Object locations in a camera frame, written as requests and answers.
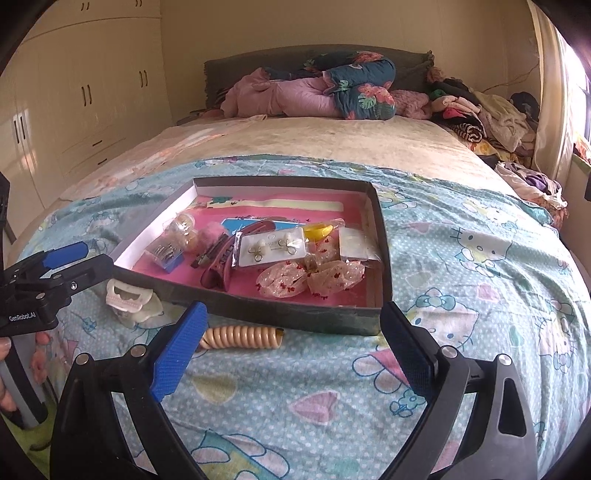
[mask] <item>pink pom pom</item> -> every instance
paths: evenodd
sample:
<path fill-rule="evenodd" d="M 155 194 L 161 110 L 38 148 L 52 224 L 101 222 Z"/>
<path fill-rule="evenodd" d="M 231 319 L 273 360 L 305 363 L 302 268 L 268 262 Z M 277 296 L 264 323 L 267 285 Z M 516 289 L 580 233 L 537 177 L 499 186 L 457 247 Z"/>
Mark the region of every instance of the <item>pink pom pom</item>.
<path fill-rule="evenodd" d="M 217 222 L 210 222 L 198 231 L 193 231 L 187 236 L 187 253 L 203 255 L 223 233 L 228 231 Z"/>

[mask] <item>window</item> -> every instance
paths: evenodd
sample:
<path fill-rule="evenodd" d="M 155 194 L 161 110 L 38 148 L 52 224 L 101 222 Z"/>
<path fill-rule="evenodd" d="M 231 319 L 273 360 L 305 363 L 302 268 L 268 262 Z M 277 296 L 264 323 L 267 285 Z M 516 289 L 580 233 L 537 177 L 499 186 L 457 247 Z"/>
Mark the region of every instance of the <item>window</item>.
<path fill-rule="evenodd" d="M 591 85 L 583 64 L 566 42 L 564 60 L 571 84 L 573 126 L 577 133 L 587 140 L 591 130 Z"/>

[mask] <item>wall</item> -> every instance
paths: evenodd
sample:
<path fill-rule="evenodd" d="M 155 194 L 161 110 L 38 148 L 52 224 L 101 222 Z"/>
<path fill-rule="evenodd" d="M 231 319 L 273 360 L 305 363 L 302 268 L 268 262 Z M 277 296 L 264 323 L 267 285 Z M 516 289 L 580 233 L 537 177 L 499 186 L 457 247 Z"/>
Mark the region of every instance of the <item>wall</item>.
<path fill-rule="evenodd" d="M 161 0 L 161 14 L 173 119 L 204 106 L 206 60 L 264 48 L 353 43 L 432 50 L 448 76 L 479 90 L 537 62 L 525 0 Z M 539 73 L 537 83 L 539 97 Z M 491 93 L 505 95 L 507 88 Z"/>
<path fill-rule="evenodd" d="M 500 0 L 507 59 L 507 79 L 519 82 L 507 87 L 507 98 L 530 92 L 540 102 L 540 56 L 534 23 L 526 0 Z"/>
<path fill-rule="evenodd" d="M 573 157 L 569 177 L 563 190 L 569 203 L 569 218 L 560 231 L 567 247 L 574 252 L 587 272 L 591 273 L 591 202 L 584 199 L 591 167 Z"/>

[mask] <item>screw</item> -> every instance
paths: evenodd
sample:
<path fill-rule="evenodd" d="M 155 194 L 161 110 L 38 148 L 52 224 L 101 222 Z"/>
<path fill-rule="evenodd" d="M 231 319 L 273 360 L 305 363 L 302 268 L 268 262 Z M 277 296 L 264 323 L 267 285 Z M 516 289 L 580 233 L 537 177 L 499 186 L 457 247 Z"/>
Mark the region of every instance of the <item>screw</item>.
<path fill-rule="evenodd" d="M 441 352 L 443 353 L 443 356 L 446 356 L 447 358 L 457 357 L 457 350 L 450 345 L 442 347 Z"/>
<path fill-rule="evenodd" d="M 502 353 L 499 355 L 499 363 L 508 367 L 513 363 L 513 360 L 511 360 L 511 357 L 509 355 Z"/>
<path fill-rule="evenodd" d="M 131 356 L 139 358 L 139 357 L 145 355 L 146 347 L 145 347 L 145 345 L 135 345 L 131 348 L 130 352 L 131 352 Z"/>
<path fill-rule="evenodd" d="M 89 358 L 90 357 L 88 356 L 88 353 L 81 353 L 80 355 L 78 355 L 76 357 L 76 363 L 78 365 L 84 365 L 84 364 L 88 363 Z"/>

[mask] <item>curtain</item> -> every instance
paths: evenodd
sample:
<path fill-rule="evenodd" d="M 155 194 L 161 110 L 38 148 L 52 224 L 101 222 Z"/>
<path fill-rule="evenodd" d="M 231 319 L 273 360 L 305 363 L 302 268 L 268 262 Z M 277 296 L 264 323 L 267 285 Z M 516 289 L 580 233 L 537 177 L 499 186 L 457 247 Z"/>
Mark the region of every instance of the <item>curtain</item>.
<path fill-rule="evenodd" d="M 574 138 L 564 39 L 546 14 L 531 0 L 527 2 L 540 52 L 540 124 L 534 162 L 542 172 L 564 186 L 573 156 Z"/>

